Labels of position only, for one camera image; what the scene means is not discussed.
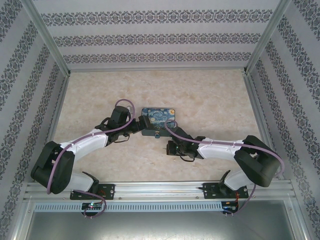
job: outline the marble surface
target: marble surface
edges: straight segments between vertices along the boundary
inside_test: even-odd
[[[181,128],[193,136],[216,140],[260,137],[240,70],[118,71],[72,73],[54,141],[76,139],[109,117],[118,99],[143,107],[175,109]],[[236,162],[196,159],[184,162],[167,156],[169,138],[132,134],[83,157],[74,171],[86,171],[100,181],[219,180]]]

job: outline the wall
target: wall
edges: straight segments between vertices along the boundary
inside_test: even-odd
[[[71,70],[245,67],[279,0],[35,0]]]
[[[0,1],[0,239],[49,136],[65,77],[18,0]]]
[[[320,239],[319,16],[320,0],[293,0],[251,72],[314,239]]]

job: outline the purple cable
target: purple cable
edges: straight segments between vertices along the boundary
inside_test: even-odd
[[[278,176],[282,175],[284,173],[284,171],[285,171],[285,163],[284,163],[284,161],[281,159],[281,157],[279,157],[273,151],[270,151],[268,149],[265,149],[265,148],[259,147],[259,146],[252,146],[252,145],[243,144],[243,143],[236,143],[236,142],[235,143],[229,143],[229,142],[215,141],[215,140],[213,140],[213,141],[197,141],[197,140],[188,139],[188,138],[179,136],[179,135],[175,134],[173,131],[171,131],[170,128],[167,126],[168,122],[174,122],[175,123],[175,127],[178,127],[178,123],[175,120],[167,119],[164,122],[164,127],[170,134],[172,134],[173,136],[175,136],[175,137],[177,137],[177,138],[179,138],[181,140],[184,140],[184,141],[187,141],[187,142],[191,142],[191,143],[195,143],[195,144],[210,144],[210,145],[211,144],[218,144],[218,145],[237,146],[237,147],[245,147],[245,148],[260,150],[260,151],[263,151],[263,152],[265,152],[267,154],[270,154],[270,155],[274,156],[280,162],[280,164],[281,164],[280,171],[276,175],[274,175],[274,177],[278,177]]]
[[[106,200],[105,200],[102,196],[99,196],[99,195],[97,195],[97,194],[93,194],[93,193],[87,192],[87,191],[81,191],[81,190],[73,190],[73,191],[74,191],[74,192],[77,192],[77,193],[87,194],[87,195],[90,195],[90,196],[93,196],[93,197],[97,197],[97,198],[99,198],[99,199],[101,199],[101,200],[103,201],[103,209],[102,209],[100,212],[98,212],[98,213],[97,213],[96,215],[94,215],[94,216],[88,216],[88,215],[86,215],[86,212],[87,212],[87,210],[90,209],[90,208],[86,208],[86,209],[84,210],[84,212],[83,212],[84,218],[87,218],[87,217],[88,217],[88,218],[90,218],[90,219],[94,219],[94,218],[100,216],[101,214],[103,214],[104,211],[107,209],[107,202],[106,202]]]
[[[244,202],[244,204],[242,205],[242,207],[238,210],[238,211],[236,211],[233,215],[237,215],[238,213],[240,213],[244,208],[245,208],[245,206],[248,204],[248,202],[250,201],[250,199],[252,198],[252,196],[254,195],[254,192],[255,192],[255,190],[256,190],[256,184],[255,185],[253,185],[253,188],[252,188],[252,192],[251,192],[251,194],[250,194],[250,196],[247,198],[247,200]]]
[[[64,149],[62,149],[62,151],[59,153],[59,155],[58,155],[58,157],[56,158],[55,163],[54,163],[54,165],[53,165],[53,168],[52,168],[52,171],[51,171],[51,174],[50,174],[50,178],[49,178],[49,181],[48,181],[48,185],[46,186],[46,193],[47,193],[47,194],[50,194],[50,193],[51,193],[51,192],[50,192],[50,188],[51,188],[51,184],[52,184],[52,181],[53,181],[53,178],[54,178],[54,175],[55,175],[55,171],[56,171],[57,165],[58,165],[58,163],[59,163],[59,161],[60,161],[60,159],[61,159],[62,154],[64,154],[64,152],[65,152],[68,148],[70,148],[73,144],[76,144],[76,143],[80,142],[80,141],[83,140],[83,139],[90,138],[90,137],[95,136],[95,135],[102,135],[102,134],[112,133],[112,132],[115,132],[115,131],[124,129],[125,127],[127,127],[127,126],[133,121],[133,119],[135,118],[135,114],[136,114],[135,105],[132,103],[132,101],[123,98],[123,99],[118,100],[118,101],[115,103],[115,107],[116,107],[116,106],[118,105],[118,103],[121,102],[121,101],[126,101],[126,102],[130,103],[131,106],[132,106],[132,117],[130,118],[130,120],[129,120],[125,125],[123,125],[123,126],[121,126],[121,127],[118,127],[118,128],[116,128],[116,129],[111,129],[111,130],[107,130],[107,131],[95,132],[95,133],[92,133],[92,134],[88,134],[88,135],[82,136],[82,137],[74,140],[74,141],[73,141],[72,143],[70,143],[69,145],[67,145]]]

